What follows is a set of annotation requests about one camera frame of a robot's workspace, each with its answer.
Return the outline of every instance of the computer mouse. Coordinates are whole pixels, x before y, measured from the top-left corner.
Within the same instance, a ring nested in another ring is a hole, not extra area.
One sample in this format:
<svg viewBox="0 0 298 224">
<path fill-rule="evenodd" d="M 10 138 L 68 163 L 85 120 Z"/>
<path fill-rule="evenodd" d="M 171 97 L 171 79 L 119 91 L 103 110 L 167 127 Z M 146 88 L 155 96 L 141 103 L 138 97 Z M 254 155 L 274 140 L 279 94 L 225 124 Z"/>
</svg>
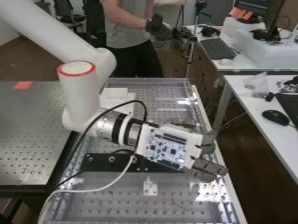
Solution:
<svg viewBox="0 0 298 224">
<path fill-rule="evenodd" d="M 263 111 L 262 115 L 267 120 L 282 126 L 287 126 L 290 124 L 290 119 L 287 116 L 276 110 L 266 110 Z"/>
<path fill-rule="evenodd" d="M 213 37 L 214 35 L 219 36 L 221 31 L 213 27 L 205 26 L 201 30 L 203 37 Z"/>
<path fill-rule="evenodd" d="M 231 60 L 230 59 L 221 59 L 219 60 L 219 65 L 231 65 Z"/>
</svg>

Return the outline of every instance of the white cable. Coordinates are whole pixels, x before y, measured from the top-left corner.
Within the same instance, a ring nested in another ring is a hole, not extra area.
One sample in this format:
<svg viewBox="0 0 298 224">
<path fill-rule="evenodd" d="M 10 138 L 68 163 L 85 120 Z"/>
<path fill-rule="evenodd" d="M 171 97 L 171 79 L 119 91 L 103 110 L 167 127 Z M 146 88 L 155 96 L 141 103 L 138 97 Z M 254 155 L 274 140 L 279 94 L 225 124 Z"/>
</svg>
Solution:
<svg viewBox="0 0 298 224">
<path fill-rule="evenodd" d="M 244 114 L 246 114 L 246 112 L 242 113 L 242 114 L 240 114 L 239 116 L 236 116 L 235 118 L 232 118 L 229 122 L 226 122 L 226 123 L 221 126 L 221 129 L 222 129 L 227 124 L 230 124 L 235 119 L 238 119 L 239 117 L 242 117 Z"/>
<path fill-rule="evenodd" d="M 50 198 L 53 197 L 54 194 L 57 193 L 91 193 L 91 192 L 98 192 L 98 191 L 102 191 L 105 189 L 107 189 L 111 185 L 114 185 L 118 180 L 122 178 L 123 174 L 126 173 L 130 165 L 131 165 L 131 162 L 133 162 L 133 157 L 134 155 L 130 156 L 130 159 L 129 159 L 129 162 L 127 162 L 127 165 L 126 167 L 123 168 L 123 171 L 121 172 L 121 174 L 118 175 L 118 177 L 109 183 L 106 184 L 103 187 L 101 188 L 97 188 L 97 189 L 90 189 L 90 190 L 56 190 L 52 192 L 52 194 L 49 195 L 49 197 L 46 198 L 45 202 L 44 202 L 44 205 L 42 205 L 42 208 L 41 208 L 41 212 L 40 212 L 40 216 L 38 216 L 38 224 L 42 223 L 42 213 L 44 213 L 44 209 L 45 209 L 45 206 L 50 200 Z"/>
</svg>

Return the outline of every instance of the keyboard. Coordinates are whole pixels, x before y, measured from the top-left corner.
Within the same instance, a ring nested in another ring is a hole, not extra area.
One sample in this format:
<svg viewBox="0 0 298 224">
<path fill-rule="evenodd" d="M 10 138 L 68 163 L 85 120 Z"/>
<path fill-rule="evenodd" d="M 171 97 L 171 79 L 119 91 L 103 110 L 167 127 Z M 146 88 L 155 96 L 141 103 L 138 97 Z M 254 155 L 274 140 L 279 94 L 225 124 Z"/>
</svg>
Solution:
<svg viewBox="0 0 298 224">
<path fill-rule="evenodd" d="M 286 111 L 287 116 L 291 119 L 292 124 L 298 129 L 298 94 L 291 95 L 278 93 L 275 97 L 283 107 L 283 110 Z"/>
<path fill-rule="evenodd" d="M 232 59 L 236 56 L 221 38 L 202 40 L 199 43 L 213 60 Z"/>
</svg>

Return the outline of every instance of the white desk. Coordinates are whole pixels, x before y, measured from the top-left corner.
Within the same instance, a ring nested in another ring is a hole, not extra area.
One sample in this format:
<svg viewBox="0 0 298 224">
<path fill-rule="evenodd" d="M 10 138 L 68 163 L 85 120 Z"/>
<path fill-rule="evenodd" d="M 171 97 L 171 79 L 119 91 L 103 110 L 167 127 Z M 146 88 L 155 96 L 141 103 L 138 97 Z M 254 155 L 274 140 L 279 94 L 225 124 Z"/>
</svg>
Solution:
<svg viewBox="0 0 298 224">
<path fill-rule="evenodd" d="M 271 146 L 280 162 L 283 163 L 292 179 L 298 184 L 298 131 L 290 126 L 280 126 L 262 117 L 264 110 L 278 110 L 286 114 L 278 100 L 274 98 L 271 102 L 263 99 L 252 98 L 248 90 L 243 86 L 243 79 L 248 76 L 243 75 L 225 75 L 225 89 L 221 97 L 221 103 L 215 115 L 213 129 L 218 132 L 225 111 L 229 105 L 231 92 L 247 115 L 250 116 L 255 126 L 258 127 L 268 145 Z M 292 79 L 294 76 L 267 76 L 268 88 L 272 93 L 278 92 L 276 82 Z"/>
<path fill-rule="evenodd" d="M 194 26 L 187 26 L 187 28 L 194 32 Z M 201 30 L 202 28 L 197 28 L 197 39 L 198 39 L 198 43 L 199 41 L 202 40 L 206 40 L 206 39 L 213 39 L 213 38 L 218 38 L 217 36 L 215 37 L 203 37 L 202 34 L 201 34 Z M 223 32 L 221 32 L 221 39 L 225 41 L 225 43 L 227 44 L 227 46 L 230 46 L 231 48 L 234 48 L 234 40 L 232 38 L 225 34 Z M 240 72 L 240 71 L 259 71 L 259 72 L 263 72 L 263 71 L 291 71 L 291 69 L 280 69 L 280 68 L 263 68 L 263 67 L 259 67 L 254 61 L 246 57 L 243 54 L 236 54 L 235 58 L 231 60 L 231 64 L 229 65 L 221 65 L 219 64 L 219 60 L 211 60 L 209 58 L 209 60 L 211 61 L 217 71 L 222 72 L 222 71 L 232 71 L 232 72 Z"/>
</svg>

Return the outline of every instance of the circuit board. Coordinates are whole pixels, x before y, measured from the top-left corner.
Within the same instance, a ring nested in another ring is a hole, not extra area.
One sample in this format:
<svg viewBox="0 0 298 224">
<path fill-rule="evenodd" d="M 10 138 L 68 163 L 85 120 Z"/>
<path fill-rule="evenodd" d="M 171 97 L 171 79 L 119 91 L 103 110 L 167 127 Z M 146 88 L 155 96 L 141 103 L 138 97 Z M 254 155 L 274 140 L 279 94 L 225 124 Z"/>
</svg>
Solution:
<svg viewBox="0 0 298 224">
<path fill-rule="evenodd" d="M 153 128 L 147 133 L 146 142 L 142 155 L 147 160 L 177 170 L 183 167 L 186 139 Z"/>
</svg>

